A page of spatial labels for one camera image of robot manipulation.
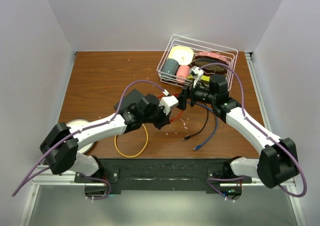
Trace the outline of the black network switch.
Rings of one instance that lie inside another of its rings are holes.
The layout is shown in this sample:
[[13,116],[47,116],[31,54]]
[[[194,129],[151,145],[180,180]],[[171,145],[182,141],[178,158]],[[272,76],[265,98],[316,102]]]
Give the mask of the black network switch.
[[140,91],[137,89],[132,89],[123,97],[118,113],[121,114],[126,109],[131,111],[142,97],[144,97],[144,95]]

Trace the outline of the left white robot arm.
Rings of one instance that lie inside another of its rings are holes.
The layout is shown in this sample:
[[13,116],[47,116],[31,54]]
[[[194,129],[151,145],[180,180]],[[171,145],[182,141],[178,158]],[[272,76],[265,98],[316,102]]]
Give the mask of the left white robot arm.
[[161,129],[170,124],[171,110],[177,105],[178,100],[170,94],[161,99],[151,94],[126,95],[116,105],[116,112],[106,118],[78,126],[67,126],[64,122],[56,124],[39,148],[52,174],[71,170],[98,182],[104,175],[99,160],[80,153],[79,149],[137,130],[147,123]]

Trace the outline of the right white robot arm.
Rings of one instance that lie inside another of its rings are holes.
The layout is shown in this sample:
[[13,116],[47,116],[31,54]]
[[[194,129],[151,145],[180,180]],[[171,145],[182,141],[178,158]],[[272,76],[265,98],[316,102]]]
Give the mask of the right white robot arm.
[[228,83],[222,75],[212,75],[209,86],[190,84],[177,97],[178,108],[185,110],[203,102],[211,106],[214,115],[237,130],[258,152],[259,159],[237,156],[223,164],[223,177],[235,182],[240,176],[256,177],[268,188],[273,188],[298,175],[295,143],[282,139],[255,121],[241,103],[229,95]]

